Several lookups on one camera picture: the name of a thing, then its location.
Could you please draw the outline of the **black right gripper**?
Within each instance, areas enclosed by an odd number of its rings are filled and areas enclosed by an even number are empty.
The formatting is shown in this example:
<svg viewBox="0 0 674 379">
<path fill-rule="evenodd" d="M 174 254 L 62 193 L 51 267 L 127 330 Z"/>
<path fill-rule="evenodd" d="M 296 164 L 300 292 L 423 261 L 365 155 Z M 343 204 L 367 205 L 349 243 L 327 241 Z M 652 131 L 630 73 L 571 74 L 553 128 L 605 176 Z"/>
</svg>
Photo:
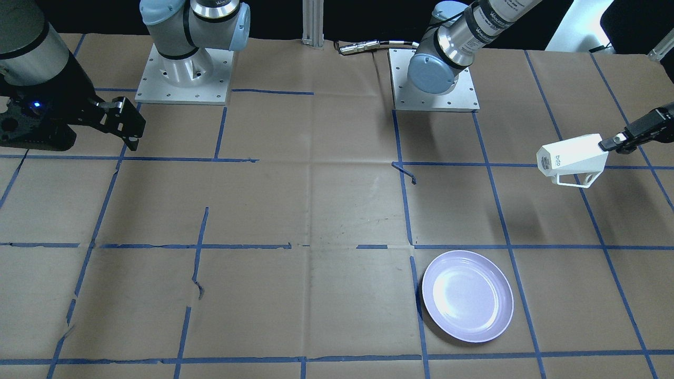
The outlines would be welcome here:
<svg viewBox="0 0 674 379">
<path fill-rule="evenodd" d="M 10 84 L 2 75 L 2 96 L 8 98 L 1 115 L 5 148 L 67 151 L 76 140 L 71 125 L 113 134 L 130 151 L 137 151 L 144 134 L 145 118 L 132 101 L 123 96 L 104 101 L 81 66 L 65 66 L 53 79 L 31 86 Z"/>
</svg>

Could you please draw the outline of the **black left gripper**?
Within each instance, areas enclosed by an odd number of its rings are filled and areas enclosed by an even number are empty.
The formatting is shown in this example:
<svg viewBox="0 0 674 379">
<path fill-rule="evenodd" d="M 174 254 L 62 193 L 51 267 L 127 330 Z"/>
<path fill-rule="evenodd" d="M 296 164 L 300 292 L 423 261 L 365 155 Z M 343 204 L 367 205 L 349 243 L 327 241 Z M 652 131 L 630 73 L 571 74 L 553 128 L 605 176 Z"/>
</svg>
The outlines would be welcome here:
<svg viewBox="0 0 674 379">
<path fill-rule="evenodd" d="M 655 140 L 660 143 L 673 142 L 673 103 L 659 106 L 647 115 L 631 122 L 624 133 L 604 139 L 598 146 L 605 152 L 633 153 L 642 144 Z"/>
</svg>

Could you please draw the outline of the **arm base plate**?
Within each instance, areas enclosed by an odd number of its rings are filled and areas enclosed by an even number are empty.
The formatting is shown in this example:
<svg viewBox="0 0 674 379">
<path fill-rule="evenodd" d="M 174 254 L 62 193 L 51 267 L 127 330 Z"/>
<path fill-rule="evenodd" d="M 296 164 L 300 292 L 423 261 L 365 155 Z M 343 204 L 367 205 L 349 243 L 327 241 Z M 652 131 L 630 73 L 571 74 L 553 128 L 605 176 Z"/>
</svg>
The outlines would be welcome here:
<svg viewBox="0 0 674 379">
<path fill-rule="evenodd" d="M 135 100 L 157 105 L 217 105 L 229 100 L 234 52 L 200 48 L 172 60 L 152 46 Z"/>
<path fill-rule="evenodd" d="M 412 49 L 390 49 L 394 108 L 405 111 L 477 112 L 481 106 L 468 68 Z"/>
</svg>

